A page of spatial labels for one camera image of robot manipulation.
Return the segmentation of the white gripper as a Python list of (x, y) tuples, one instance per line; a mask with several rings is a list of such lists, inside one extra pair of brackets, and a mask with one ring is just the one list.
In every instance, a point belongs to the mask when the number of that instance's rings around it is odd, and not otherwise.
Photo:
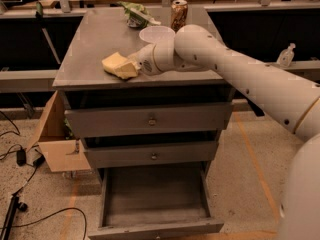
[(139, 51), (128, 56), (137, 73), (144, 73), (147, 75), (155, 74), (156, 66), (153, 57), (154, 48), (154, 44), (148, 44)]

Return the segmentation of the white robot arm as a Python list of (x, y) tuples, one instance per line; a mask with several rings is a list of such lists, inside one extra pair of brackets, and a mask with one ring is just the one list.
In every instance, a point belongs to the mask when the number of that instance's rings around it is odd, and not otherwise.
[(304, 141), (292, 159), (280, 206), (277, 240), (320, 240), (320, 87), (226, 47), (198, 25), (135, 54), (148, 75), (213, 70)]

